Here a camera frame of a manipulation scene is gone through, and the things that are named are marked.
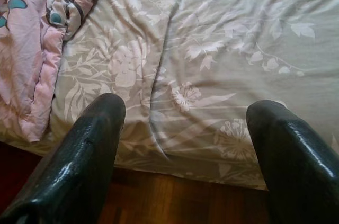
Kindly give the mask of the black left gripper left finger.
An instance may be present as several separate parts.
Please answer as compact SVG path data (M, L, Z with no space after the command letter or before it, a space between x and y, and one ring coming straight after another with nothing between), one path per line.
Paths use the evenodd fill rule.
M1 223L96 223L125 116L121 97L112 93L97 97L39 162L1 215Z

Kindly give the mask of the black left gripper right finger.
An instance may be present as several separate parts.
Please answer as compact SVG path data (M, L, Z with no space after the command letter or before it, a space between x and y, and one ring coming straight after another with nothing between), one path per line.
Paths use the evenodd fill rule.
M261 100L246 123L277 223L338 223L338 154L282 104Z

